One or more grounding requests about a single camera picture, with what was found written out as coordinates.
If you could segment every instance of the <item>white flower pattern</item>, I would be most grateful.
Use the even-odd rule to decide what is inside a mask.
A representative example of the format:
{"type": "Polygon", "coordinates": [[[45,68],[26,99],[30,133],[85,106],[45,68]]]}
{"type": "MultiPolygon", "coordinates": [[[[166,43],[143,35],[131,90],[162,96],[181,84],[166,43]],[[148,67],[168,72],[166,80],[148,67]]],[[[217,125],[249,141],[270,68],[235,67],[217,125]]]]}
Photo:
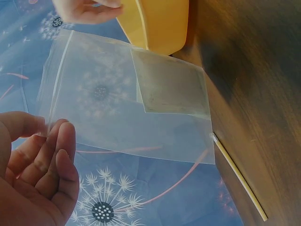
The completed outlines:
{"type": "Polygon", "coordinates": [[[95,74],[85,73],[83,82],[76,88],[79,108],[87,117],[114,116],[119,113],[121,103],[130,101],[127,90],[131,85],[132,79],[117,66],[105,70],[96,67],[95,74]]]}
{"type": "Polygon", "coordinates": [[[80,226],[143,226],[133,219],[143,205],[141,196],[131,193],[134,181],[125,175],[116,180],[108,168],[97,172],[80,177],[80,198],[70,221],[80,226]]]}
{"type": "Polygon", "coordinates": [[[51,11],[42,20],[39,32],[42,34],[42,39],[54,40],[61,29],[71,29],[73,26],[74,24],[64,23],[57,13],[51,11]]]}

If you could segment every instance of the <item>plastic sheet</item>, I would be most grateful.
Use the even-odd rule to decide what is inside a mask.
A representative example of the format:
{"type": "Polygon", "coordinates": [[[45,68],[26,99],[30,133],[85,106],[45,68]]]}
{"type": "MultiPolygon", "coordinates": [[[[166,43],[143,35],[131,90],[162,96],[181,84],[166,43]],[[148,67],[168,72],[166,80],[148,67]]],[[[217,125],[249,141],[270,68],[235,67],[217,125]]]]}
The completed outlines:
{"type": "Polygon", "coordinates": [[[118,40],[61,30],[45,64],[38,101],[39,115],[49,125],[70,120],[81,144],[176,161],[197,162],[202,156],[201,162],[214,163],[205,81],[194,65],[118,40]],[[147,93],[153,105],[165,106],[163,111],[146,113],[145,101],[144,107],[137,102],[136,75],[151,88],[140,86],[142,99],[147,93]],[[181,93],[175,92],[176,84],[181,93]],[[158,86],[166,88],[158,91],[158,86]]]}

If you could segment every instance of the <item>yellow container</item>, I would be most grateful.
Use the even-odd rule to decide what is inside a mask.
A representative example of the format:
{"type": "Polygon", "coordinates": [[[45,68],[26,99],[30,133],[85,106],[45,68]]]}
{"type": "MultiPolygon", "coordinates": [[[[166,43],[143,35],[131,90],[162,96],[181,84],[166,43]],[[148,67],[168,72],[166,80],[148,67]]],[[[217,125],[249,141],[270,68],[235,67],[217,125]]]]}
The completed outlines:
{"type": "Polygon", "coordinates": [[[129,41],[138,47],[170,55],[186,41],[188,0],[123,0],[117,19],[129,41]]]}

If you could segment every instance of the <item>wooden stick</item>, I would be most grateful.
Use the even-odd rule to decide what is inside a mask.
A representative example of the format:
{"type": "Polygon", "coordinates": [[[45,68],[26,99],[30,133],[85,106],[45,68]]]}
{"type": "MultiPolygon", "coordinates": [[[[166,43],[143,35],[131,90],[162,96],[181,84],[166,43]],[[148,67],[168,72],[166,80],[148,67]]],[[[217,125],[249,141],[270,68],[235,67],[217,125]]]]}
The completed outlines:
{"type": "Polygon", "coordinates": [[[217,138],[217,136],[215,134],[213,134],[213,140],[214,140],[215,144],[217,145],[217,147],[220,149],[221,153],[223,154],[223,156],[225,157],[227,162],[229,163],[229,165],[231,166],[231,168],[233,169],[233,171],[236,174],[236,176],[238,177],[240,183],[242,184],[242,186],[244,187],[244,189],[248,193],[249,197],[251,198],[251,200],[252,200],[253,204],[255,205],[256,209],[258,210],[258,212],[259,212],[260,216],[262,217],[263,221],[267,221],[268,216],[265,214],[262,206],[258,202],[258,199],[254,195],[253,191],[251,190],[250,186],[248,185],[248,183],[244,179],[243,175],[241,174],[241,172],[239,171],[239,169],[235,165],[234,161],[231,159],[230,155],[228,154],[228,152],[226,151],[226,149],[221,144],[221,142],[219,141],[219,139],[217,138]]]}

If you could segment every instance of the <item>blue tablecloth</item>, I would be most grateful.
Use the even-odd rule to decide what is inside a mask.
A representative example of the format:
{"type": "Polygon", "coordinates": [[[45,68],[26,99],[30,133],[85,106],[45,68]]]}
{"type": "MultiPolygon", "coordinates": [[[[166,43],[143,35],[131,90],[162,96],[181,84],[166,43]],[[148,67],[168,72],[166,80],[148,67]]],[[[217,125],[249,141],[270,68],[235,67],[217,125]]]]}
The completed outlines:
{"type": "MultiPolygon", "coordinates": [[[[60,29],[127,41],[116,20],[53,27],[57,19],[50,0],[0,0],[0,112],[35,114],[43,65],[60,29]]],[[[156,160],[83,145],[77,145],[75,165],[80,194],[69,226],[242,225],[214,165],[156,160]],[[101,204],[100,196],[105,200],[101,204]]]]}

